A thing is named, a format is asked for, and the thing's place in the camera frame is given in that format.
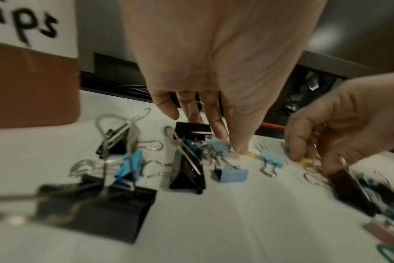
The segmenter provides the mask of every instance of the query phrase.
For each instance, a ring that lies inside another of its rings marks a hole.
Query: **desk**
[[[164,141],[163,127],[175,125],[153,104],[87,91],[81,100],[82,116],[75,124],[0,130],[0,194],[76,182],[68,171],[81,159],[97,159],[101,137],[94,119],[104,113],[132,118],[152,108],[137,123],[141,140]],[[255,136],[252,143],[286,158],[282,140]],[[144,157],[172,162],[173,154],[165,143],[164,150],[145,151]],[[255,159],[231,161],[250,169],[247,182],[219,184],[206,166],[202,195],[167,191],[168,178],[141,179],[139,185],[158,193],[134,245],[48,226],[0,224],[0,263],[386,262],[375,248],[378,241],[361,227],[370,218],[306,182],[293,162],[288,160],[290,165],[277,169],[279,176],[272,179],[259,172]],[[394,154],[374,156],[354,168],[376,169],[394,184]],[[155,169],[161,167],[149,164],[144,174]]]

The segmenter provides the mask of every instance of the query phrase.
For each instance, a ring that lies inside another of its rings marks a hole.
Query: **white paper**
[[[0,43],[76,58],[75,0],[0,0]]]

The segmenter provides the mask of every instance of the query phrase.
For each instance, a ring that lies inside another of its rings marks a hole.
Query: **hand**
[[[326,0],[119,0],[129,45],[152,100],[172,119],[175,91],[191,122],[196,92],[217,138],[218,99],[239,154],[278,97]]]
[[[324,175],[394,149],[394,73],[344,82],[294,114],[285,129],[292,160],[315,156],[313,134],[319,131],[318,153]]]

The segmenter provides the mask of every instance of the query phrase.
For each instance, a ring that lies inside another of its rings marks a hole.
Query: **brown cardboard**
[[[79,74],[74,58],[0,44],[0,128],[77,121]]]

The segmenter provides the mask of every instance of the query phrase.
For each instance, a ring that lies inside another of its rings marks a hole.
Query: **cardboard box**
[[[0,0],[0,128],[80,116],[74,0]]]

